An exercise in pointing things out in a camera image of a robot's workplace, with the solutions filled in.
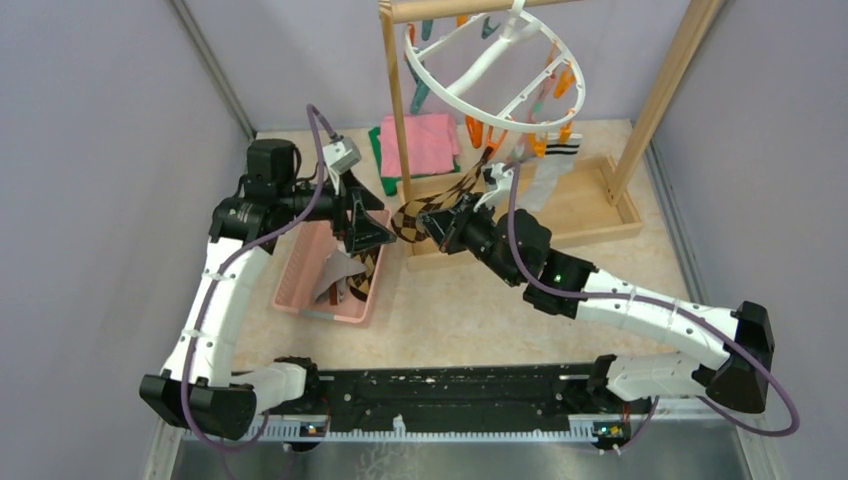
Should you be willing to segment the grey sock red stripes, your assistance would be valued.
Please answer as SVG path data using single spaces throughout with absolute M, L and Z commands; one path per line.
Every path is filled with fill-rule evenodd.
M 353 297 L 348 291 L 346 278 L 364 269 L 364 266 L 346 254 L 333 251 L 323 261 L 321 273 L 311 295 L 313 302 L 336 306 L 345 298 Z

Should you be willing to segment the brown argyle sock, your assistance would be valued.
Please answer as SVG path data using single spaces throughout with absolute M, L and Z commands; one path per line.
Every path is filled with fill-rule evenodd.
M 391 228 L 402 241 L 415 244 L 428 238 L 426 229 L 420 224 L 418 215 L 453 206 L 464 194 L 470 192 L 478 182 L 483 168 L 495 154 L 494 147 L 486 147 L 480 159 L 459 181 L 447 190 L 430 196 L 413 199 L 403 204 L 391 218 Z
M 374 279 L 377 262 L 380 258 L 380 252 L 381 247 L 374 247 L 369 250 L 354 253 L 351 256 L 352 260 L 359 262 L 365 267 L 362 272 L 349 275 L 346 278 L 348 291 L 354 298 L 360 301 L 368 300 L 371 291 L 371 283 Z

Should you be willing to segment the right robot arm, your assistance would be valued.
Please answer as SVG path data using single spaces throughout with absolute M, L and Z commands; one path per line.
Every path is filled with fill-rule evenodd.
M 660 395 L 700 396 L 725 409 L 759 414 L 777 388 L 768 310 L 744 301 L 711 307 L 639 287 L 551 245 L 552 234 L 523 209 L 493 218 L 490 208 L 456 205 L 417 222 L 445 254 L 471 253 L 522 298 L 553 316 L 597 322 L 651 338 L 672 352 L 610 354 L 595 362 L 589 404 L 612 412 L 624 401 Z

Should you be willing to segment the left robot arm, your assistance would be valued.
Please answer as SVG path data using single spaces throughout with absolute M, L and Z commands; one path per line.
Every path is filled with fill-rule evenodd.
M 248 301 L 281 235 L 302 223 L 328 225 L 332 248 L 319 252 L 306 298 L 331 304 L 367 300 L 381 249 L 395 239 L 383 202 L 353 173 L 360 159 L 355 143 L 336 134 L 319 150 L 314 176 L 303 178 L 293 142 L 249 145 L 236 193 L 213 211 L 189 317 L 161 370 L 140 383 L 140 397 L 166 423 L 206 441 L 238 440 L 258 415 L 284 404 L 308 413 L 321 402 L 309 359 L 283 357 L 242 373 L 232 368 Z

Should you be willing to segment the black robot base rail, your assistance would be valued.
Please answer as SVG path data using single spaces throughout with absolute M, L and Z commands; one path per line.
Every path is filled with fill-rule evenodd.
M 566 434 L 580 415 L 646 414 L 649 399 L 608 392 L 591 363 L 319 370 L 304 394 L 271 408 L 281 417 L 326 420 L 332 434 L 509 438 Z

